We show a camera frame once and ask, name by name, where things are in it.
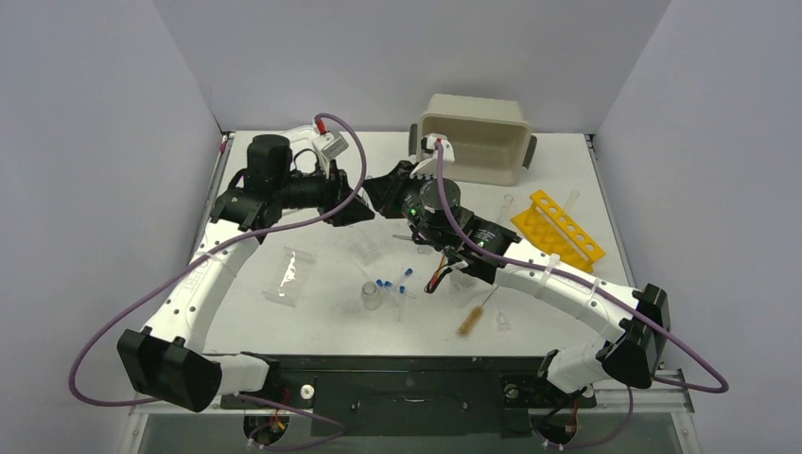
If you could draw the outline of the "yellow test tube rack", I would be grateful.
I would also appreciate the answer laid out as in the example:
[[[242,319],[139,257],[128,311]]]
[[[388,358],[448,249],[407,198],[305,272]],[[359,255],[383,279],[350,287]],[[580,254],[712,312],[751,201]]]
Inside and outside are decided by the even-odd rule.
[[[527,209],[511,217],[518,232],[540,251],[592,273],[605,250],[545,190],[533,192],[530,200]]]

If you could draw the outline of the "large clear test tube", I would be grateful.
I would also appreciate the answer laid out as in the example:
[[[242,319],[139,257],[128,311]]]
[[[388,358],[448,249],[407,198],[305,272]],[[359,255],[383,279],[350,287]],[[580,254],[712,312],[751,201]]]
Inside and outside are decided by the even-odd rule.
[[[566,213],[569,213],[572,210],[572,208],[574,207],[577,199],[579,199],[580,196],[581,196],[581,193],[579,191],[572,190],[569,193],[567,199],[565,200],[565,203],[562,205],[563,210]]]

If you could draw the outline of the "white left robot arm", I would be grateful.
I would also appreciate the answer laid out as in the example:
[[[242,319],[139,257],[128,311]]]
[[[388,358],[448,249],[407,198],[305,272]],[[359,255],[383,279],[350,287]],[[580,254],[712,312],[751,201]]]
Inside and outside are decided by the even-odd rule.
[[[132,387],[139,393],[200,412],[219,395],[245,392],[260,407],[275,404],[282,380],[270,364],[246,354],[206,356],[211,323],[238,272],[264,242],[266,229],[289,209],[316,209],[333,226],[374,214],[353,192],[336,158],[347,143],[329,132],[312,139],[314,168],[294,167],[291,141],[277,134],[254,137],[247,163],[217,197],[194,258],[198,266],[178,280],[138,331],[117,343]]]

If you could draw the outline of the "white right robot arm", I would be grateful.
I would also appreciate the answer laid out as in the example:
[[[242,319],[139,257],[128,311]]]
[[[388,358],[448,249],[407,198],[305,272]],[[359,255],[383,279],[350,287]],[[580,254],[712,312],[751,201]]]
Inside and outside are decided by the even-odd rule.
[[[390,173],[365,181],[371,205],[383,218],[404,219],[414,240],[443,252],[453,270],[531,295],[597,333],[586,344],[545,356],[533,379],[541,401],[556,404],[605,379],[637,389],[652,386],[670,330],[663,288],[629,288],[580,271],[462,207],[456,183],[415,178],[412,169],[401,161]]]

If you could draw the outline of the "small clear beaker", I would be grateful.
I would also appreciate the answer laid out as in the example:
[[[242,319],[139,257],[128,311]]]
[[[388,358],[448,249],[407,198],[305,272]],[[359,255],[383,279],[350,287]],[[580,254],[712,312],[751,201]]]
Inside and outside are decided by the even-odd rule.
[[[378,245],[361,230],[353,230],[349,235],[347,251],[362,265],[371,265],[381,257]]]

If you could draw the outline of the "blue capped vial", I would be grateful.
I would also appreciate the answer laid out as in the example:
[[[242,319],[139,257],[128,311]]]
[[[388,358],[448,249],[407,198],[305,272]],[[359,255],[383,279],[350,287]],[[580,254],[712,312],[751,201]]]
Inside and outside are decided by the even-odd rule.
[[[382,279],[376,279],[375,283],[380,292],[383,304],[388,307],[397,307],[393,283]]]
[[[405,285],[396,285],[393,282],[385,281],[383,288],[393,296],[401,296],[402,298],[415,299],[416,295],[410,293]]]
[[[413,274],[412,268],[405,269],[404,272],[392,282],[392,286],[394,288],[403,286],[406,283],[406,281],[412,276],[412,274]]]
[[[396,297],[397,320],[399,322],[401,322],[403,320],[405,304],[406,304],[407,297],[408,297],[405,285],[398,287],[398,290],[395,293],[395,297]]]

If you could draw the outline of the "small glass jar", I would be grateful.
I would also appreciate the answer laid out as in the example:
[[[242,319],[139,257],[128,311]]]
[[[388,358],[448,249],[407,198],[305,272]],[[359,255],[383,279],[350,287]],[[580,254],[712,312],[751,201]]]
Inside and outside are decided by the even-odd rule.
[[[367,310],[376,310],[383,304],[383,289],[380,282],[366,281],[360,291],[361,301]]]

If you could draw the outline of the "white plastic tub lid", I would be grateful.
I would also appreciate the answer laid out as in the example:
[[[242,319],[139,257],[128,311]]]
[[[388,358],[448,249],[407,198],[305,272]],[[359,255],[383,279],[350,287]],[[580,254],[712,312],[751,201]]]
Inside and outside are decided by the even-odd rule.
[[[298,168],[298,158],[301,157],[304,153],[311,152],[316,162],[320,165],[320,162],[316,156],[315,151],[311,147],[311,139],[316,134],[316,129],[314,125],[307,125],[298,127],[295,129],[282,131],[280,133],[281,136],[287,138],[290,144],[290,148],[292,149],[292,165],[295,168]]]

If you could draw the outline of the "rainbow plastic spoon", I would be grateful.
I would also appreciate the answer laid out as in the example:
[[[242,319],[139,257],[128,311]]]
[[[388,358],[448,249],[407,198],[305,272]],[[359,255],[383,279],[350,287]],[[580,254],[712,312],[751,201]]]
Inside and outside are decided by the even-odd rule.
[[[447,269],[447,265],[444,264],[440,266],[435,272],[432,273],[430,279],[428,280],[427,284],[424,286],[424,292],[427,294],[433,293],[436,288],[439,286],[440,282],[443,279],[443,275]]]

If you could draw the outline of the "beige plastic tub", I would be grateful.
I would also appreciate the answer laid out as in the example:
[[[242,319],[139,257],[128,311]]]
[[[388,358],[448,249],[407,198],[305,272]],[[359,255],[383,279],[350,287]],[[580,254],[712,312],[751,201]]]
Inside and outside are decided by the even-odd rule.
[[[450,142],[444,175],[454,181],[513,186],[531,161],[532,127],[515,101],[435,94],[410,128],[412,161],[431,156],[422,148],[429,134]]]

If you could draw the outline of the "graduated cylinder blue base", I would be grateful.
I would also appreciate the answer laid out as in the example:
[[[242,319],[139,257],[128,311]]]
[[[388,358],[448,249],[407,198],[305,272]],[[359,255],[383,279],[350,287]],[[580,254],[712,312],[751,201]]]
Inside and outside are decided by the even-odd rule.
[[[496,217],[496,223],[501,225],[502,227],[509,228],[510,225],[511,225],[510,213],[511,213],[511,207],[513,205],[513,202],[514,202],[514,196],[513,195],[511,195],[511,194],[505,194],[504,195],[502,204],[500,205],[500,207],[498,209],[497,217]]]

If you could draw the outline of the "test tube brush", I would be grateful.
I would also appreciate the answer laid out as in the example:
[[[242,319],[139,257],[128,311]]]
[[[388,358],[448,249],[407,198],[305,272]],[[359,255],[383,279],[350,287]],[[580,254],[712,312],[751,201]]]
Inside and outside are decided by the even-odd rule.
[[[484,314],[484,307],[487,303],[491,300],[491,298],[497,293],[498,286],[494,286],[493,289],[488,293],[487,296],[477,305],[474,306],[465,319],[462,321],[460,326],[458,327],[456,333],[458,337],[467,338],[475,329],[476,325],[478,324],[479,320]]]

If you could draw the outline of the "clear glass funnel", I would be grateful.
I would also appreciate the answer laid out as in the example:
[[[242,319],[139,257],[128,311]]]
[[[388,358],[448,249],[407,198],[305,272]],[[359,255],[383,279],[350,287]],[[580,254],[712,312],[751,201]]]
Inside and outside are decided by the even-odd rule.
[[[493,301],[493,308],[496,313],[496,329],[498,332],[506,332],[512,329],[505,313],[502,311],[502,307],[499,304],[499,300],[495,299]]]

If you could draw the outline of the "black base frame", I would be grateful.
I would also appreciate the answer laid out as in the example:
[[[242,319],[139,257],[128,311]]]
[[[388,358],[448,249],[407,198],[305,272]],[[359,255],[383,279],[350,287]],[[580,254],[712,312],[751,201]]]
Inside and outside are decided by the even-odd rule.
[[[254,397],[326,417],[314,436],[460,436],[531,433],[531,417],[571,410],[538,373],[540,357],[269,356],[262,390],[224,396],[226,410],[263,410]]]

